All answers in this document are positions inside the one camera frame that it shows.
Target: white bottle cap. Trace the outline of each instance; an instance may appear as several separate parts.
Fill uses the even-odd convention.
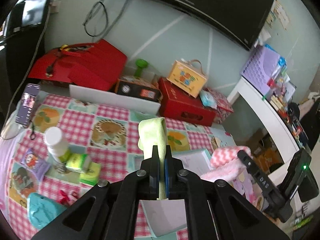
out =
[[[58,127],[50,127],[44,132],[44,143],[49,146],[55,146],[61,142],[63,137],[62,131]]]

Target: yellow wooden box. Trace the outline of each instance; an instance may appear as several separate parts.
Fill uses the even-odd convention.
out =
[[[193,67],[193,62],[200,63],[200,69]],[[167,80],[172,84],[175,84],[194,98],[199,95],[207,79],[207,76],[202,71],[201,62],[197,59],[187,62],[176,60],[167,77]]]

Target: box handle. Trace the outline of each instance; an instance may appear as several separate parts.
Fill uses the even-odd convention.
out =
[[[198,63],[200,64],[201,73],[204,75],[203,70],[202,70],[202,64],[201,64],[200,60],[198,60],[198,59],[192,59],[192,60],[187,61],[187,63],[188,63],[189,65],[191,65],[191,66],[192,66],[192,63],[193,63],[193,62],[198,62]]]
[[[181,113],[181,117],[182,118],[187,118],[187,119],[190,119],[190,120],[198,120],[198,121],[201,121],[203,119],[202,115],[197,115],[197,114],[188,113],[188,112],[182,112]]]

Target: screw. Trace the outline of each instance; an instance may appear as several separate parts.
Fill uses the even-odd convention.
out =
[[[145,170],[138,170],[137,171],[137,175],[139,176],[139,177],[143,177],[144,175],[146,175],[147,174],[147,172],[145,171]]]
[[[224,187],[226,185],[226,182],[223,179],[217,179],[215,181],[215,183],[219,186],[219,187]]]
[[[187,171],[186,169],[182,169],[178,173],[180,176],[187,176],[189,174],[189,171]]]
[[[105,187],[109,184],[109,181],[107,181],[106,179],[99,179],[98,181],[98,186],[99,187]]]

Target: pink zigzag towel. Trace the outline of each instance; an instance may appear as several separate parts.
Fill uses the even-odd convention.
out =
[[[227,182],[238,177],[245,166],[238,159],[237,153],[244,150],[250,157],[251,151],[247,146],[231,146],[218,148],[212,153],[210,164],[214,170],[203,174],[201,179],[215,182],[217,179],[223,179]]]
[[[211,166],[218,168],[237,159],[237,154],[240,150],[244,150],[247,155],[251,156],[250,148],[247,146],[228,146],[214,150],[210,160]]]

